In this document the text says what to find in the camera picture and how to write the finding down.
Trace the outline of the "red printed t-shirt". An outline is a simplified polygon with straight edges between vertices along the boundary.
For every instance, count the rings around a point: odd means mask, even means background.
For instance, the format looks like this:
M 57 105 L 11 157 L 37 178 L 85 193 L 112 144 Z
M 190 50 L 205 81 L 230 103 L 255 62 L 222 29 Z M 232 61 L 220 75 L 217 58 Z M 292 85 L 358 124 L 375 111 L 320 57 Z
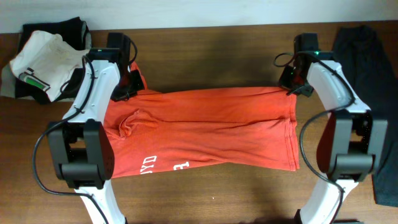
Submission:
M 113 177 L 222 163 L 295 171 L 296 97 L 278 87 L 159 93 L 111 101 L 104 128 Z

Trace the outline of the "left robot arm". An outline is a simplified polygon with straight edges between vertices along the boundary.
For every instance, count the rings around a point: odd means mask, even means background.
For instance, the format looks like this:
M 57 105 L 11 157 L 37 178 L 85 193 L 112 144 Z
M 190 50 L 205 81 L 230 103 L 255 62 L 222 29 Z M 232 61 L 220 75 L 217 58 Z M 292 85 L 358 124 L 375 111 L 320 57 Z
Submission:
M 104 130 L 110 101 L 127 101 L 144 85 L 132 73 L 129 50 L 91 49 L 83 57 L 84 78 L 61 121 L 46 131 L 58 179 L 80 197 L 93 223 L 126 223 L 114 195 L 111 178 L 114 151 Z

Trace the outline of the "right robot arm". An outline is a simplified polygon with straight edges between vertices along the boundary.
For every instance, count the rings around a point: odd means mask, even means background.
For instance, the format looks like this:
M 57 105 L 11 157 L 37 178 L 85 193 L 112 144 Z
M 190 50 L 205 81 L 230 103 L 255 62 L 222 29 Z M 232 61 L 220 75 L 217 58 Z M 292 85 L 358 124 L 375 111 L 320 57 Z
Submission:
M 348 194 L 379 167 L 388 121 L 354 92 L 331 52 L 301 51 L 290 57 L 282 65 L 279 85 L 290 95 L 310 96 L 315 91 L 325 108 L 305 122 L 298 137 L 302 158 L 318 180 L 294 221 L 336 223 Z M 310 124 L 322 116 L 328 121 L 314 167 L 305 154 L 303 139 Z

